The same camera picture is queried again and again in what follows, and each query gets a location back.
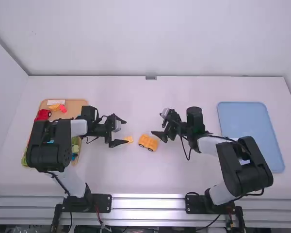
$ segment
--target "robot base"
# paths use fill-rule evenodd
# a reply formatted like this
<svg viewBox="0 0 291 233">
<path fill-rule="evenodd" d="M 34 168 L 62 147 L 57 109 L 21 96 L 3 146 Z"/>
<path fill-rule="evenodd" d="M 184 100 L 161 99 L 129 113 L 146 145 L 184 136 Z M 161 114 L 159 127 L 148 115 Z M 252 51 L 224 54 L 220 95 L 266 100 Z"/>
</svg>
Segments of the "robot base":
<svg viewBox="0 0 291 233">
<path fill-rule="evenodd" d="M 189 215 L 197 214 L 235 214 L 235 203 L 229 202 L 222 205 L 214 205 L 206 196 L 185 196 L 185 212 Z"/>
<path fill-rule="evenodd" d="M 77 197 L 67 197 L 62 204 L 62 212 L 74 213 L 96 213 L 96 208 L 100 213 L 110 213 L 112 196 L 110 194 L 90 194 L 92 204 L 78 201 Z"/>
</svg>

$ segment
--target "wooden board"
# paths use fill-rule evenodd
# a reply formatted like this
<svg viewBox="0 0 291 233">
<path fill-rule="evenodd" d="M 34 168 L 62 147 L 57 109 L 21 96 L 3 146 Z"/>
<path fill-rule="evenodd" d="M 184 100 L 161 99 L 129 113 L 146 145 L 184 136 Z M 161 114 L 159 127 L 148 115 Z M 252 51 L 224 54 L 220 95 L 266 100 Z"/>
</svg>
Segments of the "wooden board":
<svg viewBox="0 0 291 233">
<path fill-rule="evenodd" d="M 53 121 L 56 119 L 70 119 L 70 118 L 76 118 L 78 115 L 81 114 L 81 109 L 83 105 L 88 105 L 87 100 L 82 100 L 82 99 L 64 99 L 64 98 L 56 98 L 56 99 L 45 99 L 43 101 L 41 101 L 39 109 L 49 109 L 49 106 L 47 105 L 47 101 L 48 100 L 65 100 L 65 108 L 67 109 L 66 113 L 63 113 L 62 111 L 58 110 L 58 111 L 52 111 L 52 115 L 50 116 L 50 118 L 48 120 Z M 78 164 L 79 158 L 80 158 L 80 154 L 81 154 L 81 143 L 82 140 L 80 137 L 78 137 L 78 143 L 76 145 L 79 146 L 79 153 L 78 156 L 75 158 L 74 161 L 71 161 L 72 166 L 75 166 L 76 164 Z M 27 167 L 27 163 L 26 163 L 26 150 L 27 147 L 24 151 L 21 163 L 24 167 Z"/>
<path fill-rule="evenodd" d="M 60 110 L 54 112 L 52 111 L 52 115 L 48 120 L 56 120 L 56 119 L 69 119 L 69 118 L 76 118 L 81 113 L 81 108 L 83 105 L 88 105 L 86 100 L 78 100 L 78 99 L 46 99 L 40 103 L 40 109 L 49 109 L 47 105 L 48 100 L 66 100 L 65 108 L 67 109 L 66 113 L 61 112 Z"/>
</svg>

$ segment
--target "light blue mat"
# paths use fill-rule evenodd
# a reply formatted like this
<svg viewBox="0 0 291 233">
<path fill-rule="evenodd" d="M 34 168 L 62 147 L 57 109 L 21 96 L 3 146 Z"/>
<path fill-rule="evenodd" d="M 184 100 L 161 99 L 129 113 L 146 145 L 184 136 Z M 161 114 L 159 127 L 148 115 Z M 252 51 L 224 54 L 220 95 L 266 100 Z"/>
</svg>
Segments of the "light blue mat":
<svg viewBox="0 0 291 233">
<path fill-rule="evenodd" d="M 260 102 L 220 102 L 218 114 L 222 136 L 252 136 L 272 172 L 283 172 L 285 164 L 267 112 Z"/>
</svg>

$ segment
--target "orange toy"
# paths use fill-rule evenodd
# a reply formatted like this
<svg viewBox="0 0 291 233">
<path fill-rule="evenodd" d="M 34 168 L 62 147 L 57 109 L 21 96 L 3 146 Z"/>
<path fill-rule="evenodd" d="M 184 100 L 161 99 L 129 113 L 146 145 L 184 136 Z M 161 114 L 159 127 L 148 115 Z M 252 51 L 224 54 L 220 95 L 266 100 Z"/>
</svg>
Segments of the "orange toy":
<svg viewBox="0 0 291 233">
<path fill-rule="evenodd" d="M 132 136 L 124 137 L 124 140 L 128 141 L 128 143 L 133 143 L 134 142 L 134 139 L 132 139 Z"/>
<path fill-rule="evenodd" d="M 159 141 L 150 137 L 147 134 L 141 135 L 138 141 L 139 146 L 147 148 L 149 151 L 156 151 L 159 146 Z"/>
<path fill-rule="evenodd" d="M 60 103 L 58 104 L 53 104 L 51 106 L 49 106 L 48 108 L 52 111 L 58 111 L 59 110 L 59 106 L 60 106 Z"/>
</svg>

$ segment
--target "toy car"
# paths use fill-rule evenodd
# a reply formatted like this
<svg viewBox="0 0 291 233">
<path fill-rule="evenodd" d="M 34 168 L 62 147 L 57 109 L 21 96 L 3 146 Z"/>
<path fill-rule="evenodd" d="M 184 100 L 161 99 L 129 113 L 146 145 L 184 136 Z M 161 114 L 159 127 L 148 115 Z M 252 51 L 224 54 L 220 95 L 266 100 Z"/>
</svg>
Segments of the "toy car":
<svg viewBox="0 0 291 233">
<path fill-rule="evenodd" d="M 147 148 L 149 151 L 156 151 L 159 145 L 159 141 L 150 137 L 147 134 L 141 135 L 138 141 L 139 146 Z"/>
<path fill-rule="evenodd" d="M 38 114 L 37 114 L 36 118 L 34 119 L 34 121 L 47 120 L 50 118 L 51 115 L 52 115 L 52 113 L 50 112 L 49 109 L 40 109 L 38 111 Z"/>
</svg>

